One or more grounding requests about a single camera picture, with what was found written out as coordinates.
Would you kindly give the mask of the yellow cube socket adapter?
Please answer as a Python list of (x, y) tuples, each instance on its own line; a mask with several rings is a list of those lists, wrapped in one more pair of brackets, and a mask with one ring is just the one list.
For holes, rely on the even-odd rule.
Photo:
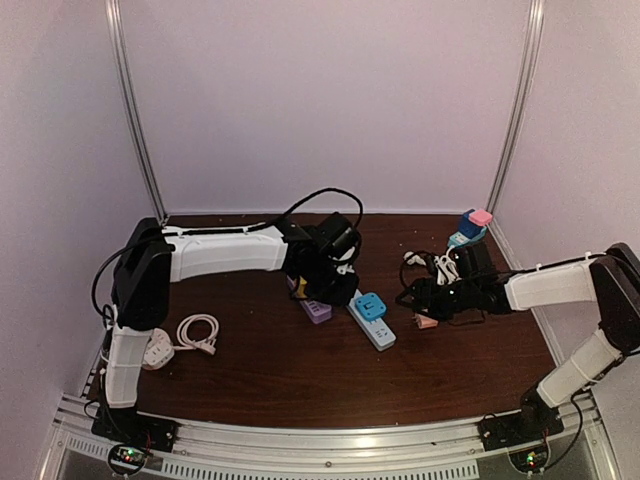
[(306, 300), (306, 285), (307, 282), (304, 278), (298, 277), (294, 282), (293, 298), (297, 300)]

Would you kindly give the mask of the purple power strip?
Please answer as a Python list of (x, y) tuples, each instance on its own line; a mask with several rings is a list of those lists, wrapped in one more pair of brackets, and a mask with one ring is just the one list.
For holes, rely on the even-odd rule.
[(297, 300), (293, 298), (293, 287), (296, 279), (286, 277), (289, 293), (291, 294), (292, 299), (299, 303), (311, 322), (314, 324), (321, 324), (330, 320), (333, 317), (333, 308), (330, 305), (319, 303), (308, 297), (306, 300)]

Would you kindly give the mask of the teal usb power strip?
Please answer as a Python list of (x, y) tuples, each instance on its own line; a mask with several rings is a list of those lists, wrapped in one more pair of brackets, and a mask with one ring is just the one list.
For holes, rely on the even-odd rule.
[(487, 230), (487, 227), (483, 227), (474, 237), (467, 237), (463, 233), (457, 231), (449, 237), (447, 247), (458, 248), (466, 244), (478, 242), (485, 237)]

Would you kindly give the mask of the blue square plug adapter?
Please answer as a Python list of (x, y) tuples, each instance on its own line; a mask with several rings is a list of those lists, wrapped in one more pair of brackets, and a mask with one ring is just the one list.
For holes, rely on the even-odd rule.
[(383, 318), (387, 313), (387, 305), (375, 292), (368, 292), (354, 300), (356, 311), (367, 322)]

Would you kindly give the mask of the pink small plug adapter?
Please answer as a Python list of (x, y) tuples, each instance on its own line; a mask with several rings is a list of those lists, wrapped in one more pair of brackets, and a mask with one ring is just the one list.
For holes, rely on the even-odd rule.
[(439, 322), (430, 317), (415, 313), (414, 322), (420, 330), (437, 328)]

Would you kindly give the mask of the dark blue plug adapter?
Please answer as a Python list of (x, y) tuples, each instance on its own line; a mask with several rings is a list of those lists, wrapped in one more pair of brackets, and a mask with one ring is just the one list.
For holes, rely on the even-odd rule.
[(471, 219), (470, 216), (475, 212), (474, 209), (470, 209), (468, 211), (466, 211), (458, 224), (458, 232), (461, 233), (463, 236), (465, 236), (468, 239), (473, 239), (475, 238), (477, 235), (479, 235), (482, 230), (483, 230), (483, 226), (479, 226), (476, 223), (474, 223)]

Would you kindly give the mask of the light blue power strip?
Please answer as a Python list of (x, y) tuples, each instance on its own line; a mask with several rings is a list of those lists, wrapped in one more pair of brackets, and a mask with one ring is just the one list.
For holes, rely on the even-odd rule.
[(396, 343), (396, 335), (386, 324), (384, 317), (374, 322), (367, 322), (359, 315), (356, 311), (354, 300), (362, 294), (366, 293), (361, 293), (359, 290), (355, 292), (347, 305), (347, 310), (377, 351), (388, 350)]

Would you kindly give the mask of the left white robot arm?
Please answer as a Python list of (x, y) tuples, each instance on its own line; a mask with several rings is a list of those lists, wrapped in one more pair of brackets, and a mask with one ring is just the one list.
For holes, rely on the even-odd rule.
[(357, 228), (339, 213), (307, 226), (282, 218), (185, 229), (141, 220), (110, 261), (114, 271), (107, 311), (114, 325), (104, 377), (110, 407), (103, 420), (106, 429), (123, 444), (143, 436), (142, 419), (128, 409), (137, 403), (146, 345), (168, 315), (171, 284), (213, 274), (280, 271), (303, 289), (304, 298), (345, 307), (359, 286), (354, 263), (361, 244)]

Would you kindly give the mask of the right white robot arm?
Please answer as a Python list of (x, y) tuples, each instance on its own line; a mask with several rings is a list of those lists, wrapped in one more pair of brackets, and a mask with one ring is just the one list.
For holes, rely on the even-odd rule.
[(438, 322), (467, 310), (508, 315), (558, 304), (598, 306), (595, 332), (523, 395), (512, 423), (519, 440), (535, 440), (554, 408), (639, 352), (639, 260), (625, 243), (524, 270), (499, 270), (483, 241), (416, 256), (428, 274), (403, 281), (395, 302)]

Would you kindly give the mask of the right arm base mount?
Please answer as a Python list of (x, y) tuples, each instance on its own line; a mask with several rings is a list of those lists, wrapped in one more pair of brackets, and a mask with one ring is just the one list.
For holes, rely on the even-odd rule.
[(489, 413), (478, 422), (477, 431), (485, 451), (514, 447), (541, 441), (544, 435), (562, 433), (564, 424), (557, 414), (554, 410), (550, 420), (531, 424), (525, 421), (521, 411), (504, 415)]

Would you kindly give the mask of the front aluminium rail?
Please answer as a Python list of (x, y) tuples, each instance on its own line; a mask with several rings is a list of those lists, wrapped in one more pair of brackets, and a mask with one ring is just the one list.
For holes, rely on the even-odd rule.
[[(41, 479), (617, 479), (595, 402), (564, 405), (561, 432), (486, 448), (478, 418), (379, 428), (252, 428), (180, 420), (169, 452), (124, 448), (91, 431), (94, 407), (65, 395)], [(534, 460), (549, 467), (535, 474)]]

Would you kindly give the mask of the right aluminium frame post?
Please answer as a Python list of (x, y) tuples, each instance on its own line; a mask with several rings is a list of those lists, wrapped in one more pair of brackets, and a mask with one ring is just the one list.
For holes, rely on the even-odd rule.
[(545, 4), (546, 2), (543, 0), (531, 0), (529, 2), (521, 64), (514, 99), (498, 167), (487, 202), (487, 209), (491, 213), (494, 213), (497, 209), (524, 121), (525, 110), (535, 76), (543, 36)]

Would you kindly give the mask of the aluminium frame post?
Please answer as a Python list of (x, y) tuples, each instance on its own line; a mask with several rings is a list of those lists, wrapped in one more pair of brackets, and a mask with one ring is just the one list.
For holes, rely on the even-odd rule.
[(134, 153), (142, 174), (144, 186), (153, 208), (154, 216), (161, 225), (164, 225), (167, 222), (169, 215), (165, 208), (159, 184), (151, 163), (141, 115), (137, 104), (133, 77), (127, 55), (121, 2), (118, 0), (106, 0), (104, 5), (116, 73), (124, 104), (125, 119), (130, 131)]
[(535, 76), (543, 36), (545, 4), (546, 2), (543, 0), (531, 0), (529, 2), (521, 64), (514, 99), (498, 167), (487, 202), (487, 209), (491, 213), (494, 213), (497, 209), (524, 121), (525, 110)]

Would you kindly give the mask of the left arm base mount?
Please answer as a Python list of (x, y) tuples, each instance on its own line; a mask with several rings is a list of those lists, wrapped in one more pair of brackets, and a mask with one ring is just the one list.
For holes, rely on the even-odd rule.
[(91, 433), (144, 450), (173, 450), (178, 424), (175, 421), (139, 414), (135, 410), (101, 410)]

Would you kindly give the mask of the left aluminium frame post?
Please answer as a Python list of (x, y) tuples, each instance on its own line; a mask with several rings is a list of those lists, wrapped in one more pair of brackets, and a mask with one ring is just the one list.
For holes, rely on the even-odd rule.
[(142, 174), (144, 186), (153, 208), (154, 216), (161, 225), (164, 225), (167, 222), (169, 215), (165, 208), (159, 184), (151, 163), (141, 115), (137, 104), (133, 77), (127, 55), (121, 2), (118, 0), (106, 0), (104, 5), (116, 73), (124, 104), (125, 119), (130, 131), (134, 153)]

